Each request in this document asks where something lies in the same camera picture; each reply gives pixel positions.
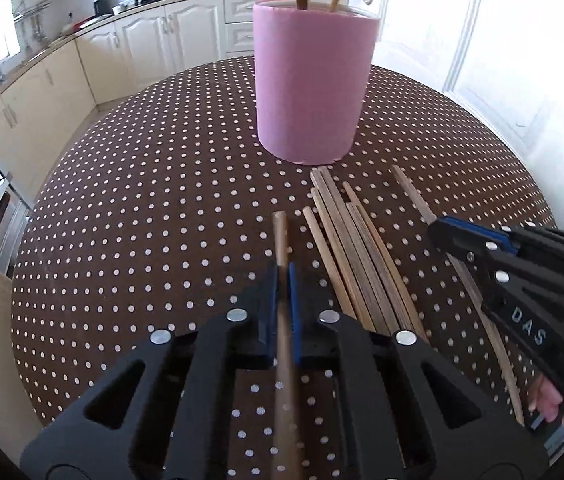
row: cabinet handle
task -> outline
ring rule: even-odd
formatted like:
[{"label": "cabinet handle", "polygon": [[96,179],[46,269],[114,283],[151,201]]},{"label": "cabinet handle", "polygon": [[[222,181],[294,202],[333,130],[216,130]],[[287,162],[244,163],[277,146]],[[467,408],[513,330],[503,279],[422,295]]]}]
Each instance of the cabinet handle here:
[{"label": "cabinet handle", "polygon": [[6,119],[6,121],[9,123],[9,128],[12,130],[13,129],[13,123],[11,123],[11,118],[9,117],[9,114],[6,111],[6,108],[2,109],[2,113],[4,114],[4,118]]},{"label": "cabinet handle", "polygon": [[15,115],[15,112],[13,111],[13,108],[11,108],[11,105],[6,105],[6,107],[9,109],[9,113],[11,114],[11,117],[13,118],[13,122],[15,124],[18,124],[18,117]]}]

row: pink cup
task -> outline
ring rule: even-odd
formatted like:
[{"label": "pink cup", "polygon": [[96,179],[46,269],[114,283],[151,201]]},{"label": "pink cup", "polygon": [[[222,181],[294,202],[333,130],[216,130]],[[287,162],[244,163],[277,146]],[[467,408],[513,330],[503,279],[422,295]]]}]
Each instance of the pink cup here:
[{"label": "pink cup", "polygon": [[353,144],[371,69],[379,20],[325,4],[294,0],[253,8],[257,136],[270,153],[319,166]]}]

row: table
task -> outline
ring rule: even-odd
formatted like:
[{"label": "table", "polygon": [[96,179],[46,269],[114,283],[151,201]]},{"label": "table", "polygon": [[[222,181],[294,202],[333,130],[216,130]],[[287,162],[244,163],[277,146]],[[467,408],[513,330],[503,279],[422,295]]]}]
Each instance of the table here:
[{"label": "table", "polygon": [[[548,206],[520,161],[468,112],[372,68],[355,143],[331,173],[375,219],[431,344],[512,414],[478,315],[392,164],[437,214],[492,227],[553,225]],[[152,331],[187,333],[232,308],[273,258],[273,211],[289,213],[291,259],[311,262],[324,279],[301,215],[313,204],[309,171],[257,142],[252,57],[169,77],[90,128],[44,186],[13,280],[13,351],[41,422]],[[535,370],[515,346],[509,354],[525,390]],[[331,375],[302,375],[313,480],[339,475]],[[229,476],[269,475],[274,383],[272,372],[238,375]]]}]

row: triangular cutout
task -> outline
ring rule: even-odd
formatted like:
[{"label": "triangular cutout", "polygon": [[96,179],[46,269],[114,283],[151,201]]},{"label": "triangular cutout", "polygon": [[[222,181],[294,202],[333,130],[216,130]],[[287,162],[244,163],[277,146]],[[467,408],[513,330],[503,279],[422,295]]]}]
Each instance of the triangular cutout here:
[{"label": "triangular cutout", "polygon": [[141,361],[135,362],[91,401],[84,410],[84,416],[111,430],[121,428],[124,416],[144,373],[144,368],[144,363]]},{"label": "triangular cutout", "polygon": [[429,363],[422,363],[422,371],[449,429],[455,430],[481,417],[479,408],[460,389]]}]

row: human hand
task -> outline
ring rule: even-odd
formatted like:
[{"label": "human hand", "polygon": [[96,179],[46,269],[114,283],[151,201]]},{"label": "human hand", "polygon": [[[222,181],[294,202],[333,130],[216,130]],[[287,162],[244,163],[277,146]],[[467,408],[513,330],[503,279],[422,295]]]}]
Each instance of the human hand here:
[{"label": "human hand", "polygon": [[540,374],[528,390],[529,410],[537,409],[547,422],[553,422],[559,415],[559,405],[564,397],[543,374]]}]

